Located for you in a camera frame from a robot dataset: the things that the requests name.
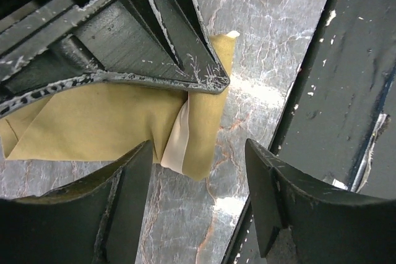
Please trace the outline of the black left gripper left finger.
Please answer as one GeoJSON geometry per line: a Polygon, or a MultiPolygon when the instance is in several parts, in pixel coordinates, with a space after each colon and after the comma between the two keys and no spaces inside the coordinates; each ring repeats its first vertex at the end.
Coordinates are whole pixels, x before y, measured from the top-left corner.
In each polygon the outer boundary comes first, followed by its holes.
{"type": "Polygon", "coordinates": [[[42,196],[1,200],[2,263],[134,263],[152,143],[42,196]]]}

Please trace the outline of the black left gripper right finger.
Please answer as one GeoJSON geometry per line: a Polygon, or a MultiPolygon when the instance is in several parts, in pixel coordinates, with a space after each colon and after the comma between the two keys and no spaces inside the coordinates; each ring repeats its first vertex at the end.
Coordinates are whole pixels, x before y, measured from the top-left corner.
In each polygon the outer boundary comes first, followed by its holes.
{"type": "Polygon", "coordinates": [[[395,201],[340,189],[245,144],[257,243],[268,263],[394,263],[395,201]]]}

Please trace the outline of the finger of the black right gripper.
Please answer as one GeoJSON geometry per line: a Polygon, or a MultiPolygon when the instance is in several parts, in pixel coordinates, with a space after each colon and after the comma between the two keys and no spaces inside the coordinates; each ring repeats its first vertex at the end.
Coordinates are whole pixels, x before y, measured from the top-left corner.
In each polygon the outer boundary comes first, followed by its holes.
{"type": "Polygon", "coordinates": [[[93,83],[219,94],[197,0],[1,0],[1,116],[93,83]]]}

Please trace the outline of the olive green white-band underwear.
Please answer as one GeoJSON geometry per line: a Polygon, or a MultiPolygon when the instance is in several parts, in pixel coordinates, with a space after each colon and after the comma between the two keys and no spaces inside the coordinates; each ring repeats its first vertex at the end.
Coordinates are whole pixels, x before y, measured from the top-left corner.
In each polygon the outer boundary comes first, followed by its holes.
{"type": "Polygon", "coordinates": [[[209,176],[227,92],[98,83],[32,103],[1,120],[7,160],[113,161],[143,141],[153,162],[209,176]]]}

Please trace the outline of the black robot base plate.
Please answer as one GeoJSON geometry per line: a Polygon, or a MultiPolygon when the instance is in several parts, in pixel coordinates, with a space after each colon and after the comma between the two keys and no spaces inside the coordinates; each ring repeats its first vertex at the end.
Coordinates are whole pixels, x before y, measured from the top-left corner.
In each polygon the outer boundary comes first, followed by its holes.
{"type": "MultiPolygon", "coordinates": [[[[268,147],[349,192],[395,201],[395,0],[327,0],[268,147]]],[[[268,263],[249,194],[226,263],[268,263]]]]}

